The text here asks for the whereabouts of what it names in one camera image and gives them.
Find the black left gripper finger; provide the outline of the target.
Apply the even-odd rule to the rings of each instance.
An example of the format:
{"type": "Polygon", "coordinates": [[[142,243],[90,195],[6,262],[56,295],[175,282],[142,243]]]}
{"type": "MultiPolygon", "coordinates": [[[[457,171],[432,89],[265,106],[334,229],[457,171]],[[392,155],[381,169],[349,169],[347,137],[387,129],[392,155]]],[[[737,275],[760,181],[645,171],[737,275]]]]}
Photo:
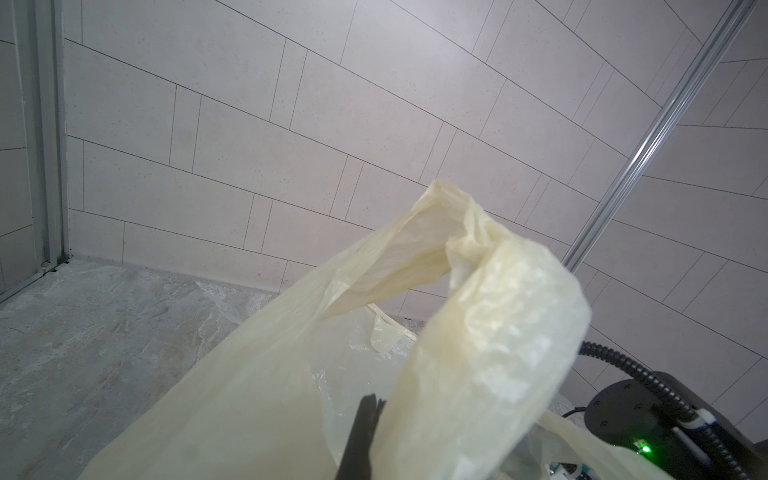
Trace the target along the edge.
{"type": "Polygon", "coordinates": [[[370,480],[370,449],[386,401],[375,394],[364,396],[359,404],[342,456],[336,480],[370,480]]]}

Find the yellow plastic bag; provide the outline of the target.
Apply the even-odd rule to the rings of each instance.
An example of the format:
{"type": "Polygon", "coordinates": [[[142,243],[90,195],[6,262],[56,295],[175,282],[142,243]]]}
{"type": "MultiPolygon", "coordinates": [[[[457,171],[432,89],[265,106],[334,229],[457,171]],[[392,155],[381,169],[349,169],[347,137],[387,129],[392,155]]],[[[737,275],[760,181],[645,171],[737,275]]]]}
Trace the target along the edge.
{"type": "Polygon", "coordinates": [[[85,467],[86,479],[331,479],[361,399],[376,479],[660,479],[552,412],[589,329],[578,279],[468,194],[402,216],[244,321],[85,467]]]}

